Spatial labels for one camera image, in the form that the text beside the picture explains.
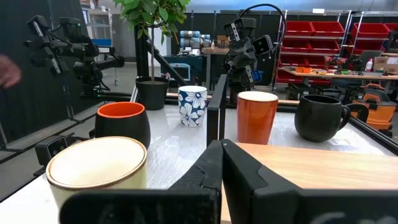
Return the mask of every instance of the mug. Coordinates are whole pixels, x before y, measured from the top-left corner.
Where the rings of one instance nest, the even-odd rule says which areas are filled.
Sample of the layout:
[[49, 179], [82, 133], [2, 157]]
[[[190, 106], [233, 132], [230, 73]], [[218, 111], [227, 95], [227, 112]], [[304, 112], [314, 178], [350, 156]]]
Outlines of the mug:
[[297, 133], [306, 140], [323, 142], [343, 128], [351, 116], [348, 107], [329, 96], [306, 95], [294, 116]]
[[54, 156], [45, 174], [58, 208], [79, 190], [144, 189], [147, 151], [126, 137], [90, 139]]
[[278, 96], [261, 91], [244, 91], [238, 94], [238, 142], [268, 144]]
[[150, 126], [145, 107], [135, 102], [109, 103], [98, 108], [95, 137], [124, 136], [149, 148]]
[[181, 123], [188, 127], [197, 127], [202, 124], [206, 114], [206, 100], [206, 87], [181, 86], [178, 88]]

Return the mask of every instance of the floor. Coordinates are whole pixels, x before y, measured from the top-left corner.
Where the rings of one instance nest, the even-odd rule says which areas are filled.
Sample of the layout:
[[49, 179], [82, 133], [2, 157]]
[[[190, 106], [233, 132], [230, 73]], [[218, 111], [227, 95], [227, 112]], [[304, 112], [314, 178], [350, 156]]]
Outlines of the floor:
[[[112, 91], [118, 92], [132, 92], [134, 88], [134, 80], [137, 77], [136, 65], [134, 63], [127, 63], [123, 68], [117, 68], [117, 86], [114, 85], [114, 79], [116, 78], [115, 69], [110, 68], [108, 70], [103, 71], [104, 78], [103, 81], [107, 86], [112, 89]], [[160, 73], [160, 68], [156, 68], [155, 74]], [[277, 91], [276, 93], [279, 98], [284, 99], [285, 93], [283, 91]], [[76, 116], [77, 119], [83, 119], [88, 117], [91, 114], [94, 114], [97, 107], [101, 104], [98, 104]], [[91, 118], [70, 130], [64, 132], [63, 134], [69, 134], [74, 132], [76, 136], [88, 138], [88, 132], [93, 129], [95, 123], [95, 119]], [[395, 142], [398, 142], [398, 115], [394, 116], [394, 124], [392, 132], [397, 136], [394, 136], [392, 139]], [[73, 124], [71, 121], [63, 121], [61, 123], [55, 124], [51, 127], [43, 129], [37, 133], [31, 134], [23, 139], [18, 140], [11, 144], [10, 147], [22, 148], [25, 145], [31, 144], [30, 142], [35, 141], [37, 139], [43, 139], [51, 133], [57, 132], [69, 125]], [[8, 156], [9, 152], [0, 152], [0, 159]], [[5, 197], [6, 195], [13, 192], [19, 186], [23, 185], [27, 180], [32, 177], [32, 174], [39, 170], [41, 166], [38, 163], [36, 153], [34, 149], [31, 149], [10, 161], [7, 161], [3, 164], [0, 164], [0, 199]]]

